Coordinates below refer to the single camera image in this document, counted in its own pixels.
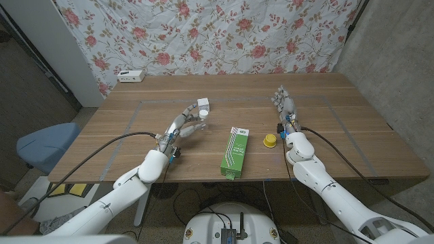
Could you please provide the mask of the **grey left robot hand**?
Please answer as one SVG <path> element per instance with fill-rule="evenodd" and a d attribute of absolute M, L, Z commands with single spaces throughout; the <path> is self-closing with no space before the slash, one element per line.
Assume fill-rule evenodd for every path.
<path fill-rule="evenodd" d="M 173 120 L 163 135 L 157 138 L 157 145 L 154 147 L 156 151 L 163 153 L 167 157 L 174 156 L 178 151 L 178 147 L 174 145 L 178 138 L 189 137 L 195 131 L 206 128 L 205 119 L 202 119 L 199 113 L 193 114 L 191 112 L 196 108 L 197 104 L 188 106 Z"/>

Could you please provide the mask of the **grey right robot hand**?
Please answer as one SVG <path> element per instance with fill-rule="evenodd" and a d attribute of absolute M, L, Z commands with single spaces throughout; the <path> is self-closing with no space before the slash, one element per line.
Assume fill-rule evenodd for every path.
<path fill-rule="evenodd" d="M 286 134 L 301 132 L 298 123 L 298 115 L 294 100 L 284 86 L 280 86 L 271 98 L 272 103 L 279 113 L 279 119 Z"/>

